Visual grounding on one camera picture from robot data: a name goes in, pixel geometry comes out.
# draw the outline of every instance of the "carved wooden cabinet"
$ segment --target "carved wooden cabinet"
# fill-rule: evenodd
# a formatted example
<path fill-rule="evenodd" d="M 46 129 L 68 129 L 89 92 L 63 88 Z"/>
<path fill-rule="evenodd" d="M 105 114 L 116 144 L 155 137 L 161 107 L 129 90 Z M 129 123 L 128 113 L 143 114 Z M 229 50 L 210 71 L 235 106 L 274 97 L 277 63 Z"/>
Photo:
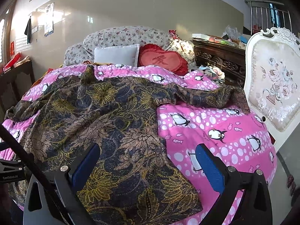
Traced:
<path fill-rule="evenodd" d="M 206 40 L 193 40 L 197 66 L 216 66 L 225 73 L 225 84 L 244 87 L 245 50 Z"/>

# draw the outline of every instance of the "blue gripper pad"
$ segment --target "blue gripper pad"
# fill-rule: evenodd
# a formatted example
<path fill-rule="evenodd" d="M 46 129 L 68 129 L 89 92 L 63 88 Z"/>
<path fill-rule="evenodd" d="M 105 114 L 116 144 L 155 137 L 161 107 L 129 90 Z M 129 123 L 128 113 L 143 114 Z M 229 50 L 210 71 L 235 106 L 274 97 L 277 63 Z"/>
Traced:
<path fill-rule="evenodd" d="M 97 161 L 99 160 L 99 156 L 100 148 L 98 145 L 94 145 L 72 175 L 72 190 L 74 192 L 83 189 L 86 181 L 96 166 Z"/>
<path fill-rule="evenodd" d="M 221 171 L 216 167 L 212 159 L 210 159 L 201 145 L 197 145 L 195 154 L 197 161 L 203 169 L 203 172 L 205 173 L 214 191 L 222 194 L 223 190 L 225 189 L 225 185 L 224 176 Z"/>

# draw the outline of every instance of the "metal bar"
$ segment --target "metal bar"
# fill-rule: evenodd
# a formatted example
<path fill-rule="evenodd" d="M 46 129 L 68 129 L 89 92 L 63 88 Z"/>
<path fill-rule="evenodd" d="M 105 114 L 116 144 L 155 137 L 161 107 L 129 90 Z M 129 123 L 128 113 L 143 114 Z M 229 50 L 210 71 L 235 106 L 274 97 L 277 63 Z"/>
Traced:
<path fill-rule="evenodd" d="M 268 24 L 268 10 L 267 10 L 267 8 L 265 8 L 265 13 L 267 14 L 267 28 L 268 28 L 269 24 Z"/>
<path fill-rule="evenodd" d="M 261 13 L 262 13 L 262 30 L 263 30 L 263 8 L 261 7 L 260 10 L 261 10 Z"/>
<path fill-rule="evenodd" d="M 291 22 L 291 16 L 290 16 L 289 10 L 287 11 L 287 13 L 289 14 L 289 24 L 290 24 L 290 26 L 291 26 L 291 32 L 292 32 L 292 22 Z"/>
<path fill-rule="evenodd" d="M 283 25 L 284 25 L 284 28 L 285 28 L 285 19 L 284 19 L 284 13 L 282 12 L 282 16 L 283 16 Z"/>
<path fill-rule="evenodd" d="M 253 29 L 252 2 L 250 2 L 250 8 L 251 8 L 251 35 L 252 35 L 252 29 Z"/>
<path fill-rule="evenodd" d="M 34 163 L 33 160 L 29 157 L 27 152 L 23 149 L 23 147 L 16 141 L 16 139 L 0 124 L 0 137 L 4 140 L 9 147 L 12 149 L 14 153 L 23 161 L 23 163 L 29 168 L 32 174 L 36 177 L 36 179 L 41 183 L 44 187 L 45 191 L 51 197 L 53 203 L 56 205 L 58 210 L 61 212 L 62 216 L 66 219 L 69 224 L 72 224 L 71 219 L 69 218 L 68 212 L 58 197 L 57 193 L 53 189 L 52 185 L 46 178 L 46 176 L 42 173 L 42 171 L 38 168 L 38 166 Z"/>
<path fill-rule="evenodd" d="M 269 0 L 244 0 L 246 3 L 248 3 L 248 2 L 261 2 L 261 3 L 272 3 L 272 4 L 277 4 L 277 5 L 283 5 L 284 6 L 284 4 L 283 3 L 281 3 L 281 2 L 276 2 L 276 1 L 269 1 Z"/>

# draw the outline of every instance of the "penguin print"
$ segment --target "penguin print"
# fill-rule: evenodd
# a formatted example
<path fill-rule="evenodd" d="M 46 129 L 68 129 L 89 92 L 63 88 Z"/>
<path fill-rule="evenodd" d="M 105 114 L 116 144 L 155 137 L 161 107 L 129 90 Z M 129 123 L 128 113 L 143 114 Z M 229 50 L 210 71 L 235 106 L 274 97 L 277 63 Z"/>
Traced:
<path fill-rule="evenodd" d="M 212 129 L 212 130 L 209 130 L 208 132 L 208 136 L 214 140 L 219 140 L 221 141 L 222 143 L 223 142 L 223 139 L 225 137 L 225 132 L 227 132 L 226 130 L 224 131 L 220 131 L 220 130 L 217 130 L 217 129 Z"/>
<path fill-rule="evenodd" d="M 46 91 L 46 89 L 48 88 L 48 84 L 44 84 L 44 86 L 43 86 L 43 89 L 42 89 L 42 92 L 45 92 Z"/>
<path fill-rule="evenodd" d="M 153 81 L 154 82 L 159 82 L 161 83 L 162 81 L 165 80 L 164 77 L 160 76 L 160 75 L 157 75 L 157 74 L 152 74 L 152 77 L 153 77 Z"/>
<path fill-rule="evenodd" d="M 188 152 L 188 155 L 190 156 L 190 161 L 192 162 L 193 170 L 195 172 L 201 171 L 202 167 L 200 166 L 199 162 L 197 161 L 196 153 L 189 153 Z"/>
<path fill-rule="evenodd" d="M 272 164 L 274 165 L 274 155 L 271 151 L 269 153 L 269 156 L 270 156 L 270 160 L 271 160 Z"/>
<path fill-rule="evenodd" d="M 174 114 L 174 115 L 170 114 L 170 115 L 171 115 L 172 119 L 175 121 L 175 124 L 176 124 L 176 125 L 184 125 L 184 126 L 187 126 L 187 125 L 190 123 L 189 120 L 185 119 L 185 118 L 184 118 L 182 115 L 180 115 L 180 114 Z"/>
<path fill-rule="evenodd" d="M 122 67 L 124 67 L 125 65 L 123 65 L 123 64 L 116 64 L 115 65 L 115 68 L 122 68 Z"/>
<path fill-rule="evenodd" d="M 17 131 L 13 134 L 13 137 L 17 139 L 20 136 L 20 131 Z"/>
<path fill-rule="evenodd" d="M 202 80 L 203 81 L 203 76 L 200 76 L 200 75 L 199 76 L 195 76 L 195 80 L 197 80 L 197 81 L 201 81 Z"/>
<path fill-rule="evenodd" d="M 253 135 L 251 135 L 251 136 L 252 136 L 252 138 L 249 138 L 249 139 L 247 139 L 247 140 L 250 142 L 250 144 L 251 144 L 251 146 L 252 146 L 252 148 L 253 148 L 253 151 L 255 152 L 255 151 L 257 151 L 258 149 L 260 150 L 260 145 L 261 145 L 260 139 L 256 138 L 256 137 L 253 136 Z"/>
<path fill-rule="evenodd" d="M 254 117 L 255 117 L 255 119 L 256 119 L 258 122 L 260 122 L 260 123 L 262 124 L 262 126 L 265 128 L 265 126 L 263 125 L 262 119 L 261 119 L 259 116 L 257 116 L 257 115 L 254 115 Z"/>
<path fill-rule="evenodd" d="M 240 111 L 237 109 L 225 109 L 228 115 L 235 115 L 235 114 L 240 114 Z"/>

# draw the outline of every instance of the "floral bedspread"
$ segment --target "floral bedspread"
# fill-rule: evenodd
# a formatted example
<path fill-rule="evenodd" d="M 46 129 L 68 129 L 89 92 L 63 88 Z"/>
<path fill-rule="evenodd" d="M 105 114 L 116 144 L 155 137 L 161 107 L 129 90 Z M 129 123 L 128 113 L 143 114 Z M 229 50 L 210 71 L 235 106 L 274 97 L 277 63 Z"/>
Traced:
<path fill-rule="evenodd" d="M 39 85 L 31 88 L 22 99 L 33 101 L 55 80 L 68 75 L 81 75 L 86 67 L 80 64 L 53 70 Z M 121 64 L 98 66 L 94 67 L 94 73 L 98 80 L 103 80 L 105 77 L 132 76 L 161 84 L 176 83 L 186 88 L 212 90 L 219 87 L 198 71 L 179 77 L 154 66 L 139 68 Z M 38 113 L 16 124 L 13 124 L 11 120 L 5 120 L 3 125 L 17 140 L 20 140 L 37 115 Z M 254 172 L 258 168 L 261 169 L 267 182 L 271 183 L 277 164 L 275 149 L 271 144 L 265 124 L 253 112 L 245 115 L 235 105 L 217 109 L 193 107 L 181 102 L 177 105 L 160 106 L 157 109 L 157 116 L 158 134 L 166 139 L 169 159 L 197 189 L 203 207 L 201 212 L 176 222 L 175 225 L 199 224 L 219 195 L 212 189 L 201 167 L 195 161 L 193 154 L 199 143 L 205 143 L 210 151 L 227 166 L 235 166 L 242 172 Z M 0 158 L 7 160 L 13 156 L 11 149 L 0 153 Z M 231 222 L 241 197 L 242 192 L 239 191 L 224 221 L 225 225 Z"/>

